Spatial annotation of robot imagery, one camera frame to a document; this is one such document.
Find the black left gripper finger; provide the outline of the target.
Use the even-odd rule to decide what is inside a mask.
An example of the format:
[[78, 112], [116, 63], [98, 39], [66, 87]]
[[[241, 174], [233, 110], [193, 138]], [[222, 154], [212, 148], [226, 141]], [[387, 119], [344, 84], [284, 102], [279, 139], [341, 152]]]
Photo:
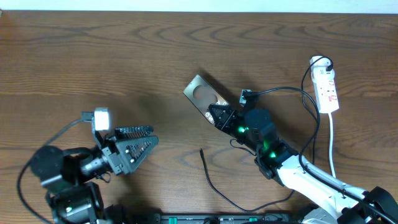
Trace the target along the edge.
[[123, 174], [134, 173], [158, 143], [157, 136], [117, 140], [115, 146]]
[[148, 137], [153, 133], [152, 126], [120, 127], [114, 130], [117, 139], [137, 139]]

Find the bronze Galaxy smartphone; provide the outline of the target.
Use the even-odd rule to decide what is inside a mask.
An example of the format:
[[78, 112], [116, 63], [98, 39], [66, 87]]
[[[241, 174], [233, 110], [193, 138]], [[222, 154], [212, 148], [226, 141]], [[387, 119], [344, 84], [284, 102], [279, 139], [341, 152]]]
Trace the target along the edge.
[[208, 120], [214, 124], [214, 119], [208, 107], [211, 104], [228, 105], [226, 101], [204, 78], [196, 75], [186, 86], [183, 94], [191, 101], [195, 108]]

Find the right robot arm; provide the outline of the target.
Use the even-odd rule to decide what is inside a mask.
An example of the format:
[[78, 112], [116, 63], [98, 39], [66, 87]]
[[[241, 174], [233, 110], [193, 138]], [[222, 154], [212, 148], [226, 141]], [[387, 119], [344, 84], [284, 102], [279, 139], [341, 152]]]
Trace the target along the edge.
[[314, 166], [279, 138], [267, 110], [240, 113], [210, 105], [214, 125], [255, 152], [255, 164], [267, 179], [309, 198], [337, 223], [397, 223], [397, 203], [380, 187], [368, 192], [346, 184]]

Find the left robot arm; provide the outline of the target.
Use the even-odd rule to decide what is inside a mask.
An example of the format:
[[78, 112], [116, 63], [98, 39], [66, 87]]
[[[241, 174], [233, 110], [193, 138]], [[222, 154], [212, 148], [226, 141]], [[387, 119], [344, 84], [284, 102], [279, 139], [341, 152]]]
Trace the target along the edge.
[[153, 131], [152, 126], [116, 128], [105, 136], [94, 131], [96, 146], [91, 149], [41, 147], [30, 168], [47, 189], [54, 222], [121, 223], [121, 213], [104, 207], [100, 188], [92, 180], [109, 182], [107, 175], [133, 174], [159, 143]]

